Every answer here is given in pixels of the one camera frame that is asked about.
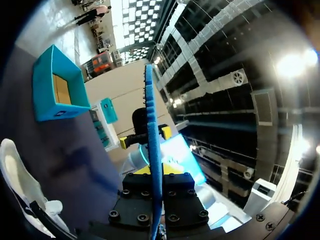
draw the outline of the bolt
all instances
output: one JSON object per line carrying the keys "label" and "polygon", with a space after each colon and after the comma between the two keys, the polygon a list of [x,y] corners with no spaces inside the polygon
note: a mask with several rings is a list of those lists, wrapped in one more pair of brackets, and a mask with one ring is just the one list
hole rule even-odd
{"label": "bolt", "polygon": [[120,214],[119,212],[117,212],[116,210],[111,210],[109,212],[109,217],[112,219],[112,220],[116,220],[120,217]]}
{"label": "bolt", "polygon": [[255,215],[255,219],[258,222],[263,222],[266,218],[265,218],[265,215],[263,215],[262,213],[258,213],[257,215]]}
{"label": "bolt", "polygon": [[150,193],[148,191],[142,191],[141,195],[144,197],[148,197],[150,195]]}
{"label": "bolt", "polygon": [[123,194],[123,195],[128,195],[129,193],[130,193],[130,191],[127,190],[127,189],[125,189],[125,190],[122,191],[122,194]]}
{"label": "bolt", "polygon": [[191,196],[194,196],[196,194],[196,191],[194,189],[189,189],[187,193]]}
{"label": "bolt", "polygon": [[177,215],[174,215],[174,214],[171,214],[169,217],[168,217],[168,220],[170,221],[170,222],[177,222],[177,221],[179,221],[179,217],[177,216]]}
{"label": "bolt", "polygon": [[174,196],[177,195],[177,194],[176,194],[175,191],[170,191],[170,192],[168,192],[168,195],[169,195],[170,197],[174,197]]}
{"label": "bolt", "polygon": [[276,228],[276,225],[274,222],[268,222],[266,225],[265,225],[265,229],[267,229],[268,231],[272,231],[273,229]]}
{"label": "bolt", "polygon": [[148,222],[149,221],[149,216],[148,215],[145,215],[145,214],[140,214],[138,217],[137,217],[138,221],[140,223],[145,223],[145,222]]}
{"label": "bolt", "polygon": [[199,216],[201,218],[206,218],[206,217],[208,217],[208,215],[209,215],[209,213],[208,213],[207,210],[202,210],[202,211],[199,212]]}

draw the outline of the teal box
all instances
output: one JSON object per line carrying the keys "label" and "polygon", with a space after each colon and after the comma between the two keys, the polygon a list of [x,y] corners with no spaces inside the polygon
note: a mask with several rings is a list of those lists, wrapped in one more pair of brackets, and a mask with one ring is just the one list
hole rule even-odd
{"label": "teal box", "polygon": [[105,98],[100,103],[103,115],[108,124],[113,124],[118,121],[114,105],[110,98]]}
{"label": "teal box", "polygon": [[[71,105],[56,101],[53,74],[66,80]],[[81,69],[55,45],[34,63],[32,85],[35,118],[39,122],[74,118],[91,108]]]}

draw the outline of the white device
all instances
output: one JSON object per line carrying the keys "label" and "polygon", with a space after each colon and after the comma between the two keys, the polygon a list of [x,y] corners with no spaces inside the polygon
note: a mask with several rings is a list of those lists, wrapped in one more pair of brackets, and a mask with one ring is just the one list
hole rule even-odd
{"label": "white device", "polygon": [[251,189],[246,205],[243,211],[249,216],[255,216],[260,213],[270,202],[275,194],[277,186],[269,181],[259,178]]}
{"label": "white device", "polygon": [[114,126],[112,124],[107,123],[104,112],[101,108],[100,101],[97,104],[94,104],[91,107],[91,110],[96,112],[98,119],[101,122],[107,137],[109,138],[109,144],[104,148],[105,151],[109,152],[112,149],[118,148],[120,143],[119,138],[117,136]]}

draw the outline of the beige wall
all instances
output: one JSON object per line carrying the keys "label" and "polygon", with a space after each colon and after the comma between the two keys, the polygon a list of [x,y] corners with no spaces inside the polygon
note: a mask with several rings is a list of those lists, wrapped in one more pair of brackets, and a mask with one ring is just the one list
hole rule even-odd
{"label": "beige wall", "polygon": [[[136,61],[122,67],[115,68],[85,83],[86,93],[90,104],[110,98],[118,121],[113,124],[118,137],[134,133],[132,114],[144,105],[144,70],[146,60]],[[178,134],[167,107],[159,92],[154,86],[158,124],[167,124],[171,127],[172,134]],[[137,144],[127,150],[116,148],[109,152],[112,161],[118,162],[125,159],[129,152],[137,149]]]}

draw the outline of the glass ceiling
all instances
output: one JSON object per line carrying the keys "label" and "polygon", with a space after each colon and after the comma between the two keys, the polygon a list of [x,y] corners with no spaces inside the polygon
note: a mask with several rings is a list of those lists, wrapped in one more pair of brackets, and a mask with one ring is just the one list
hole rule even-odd
{"label": "glass ceiling", "polygon": [[152,41],[164,0],[111,0],[115,46]]}

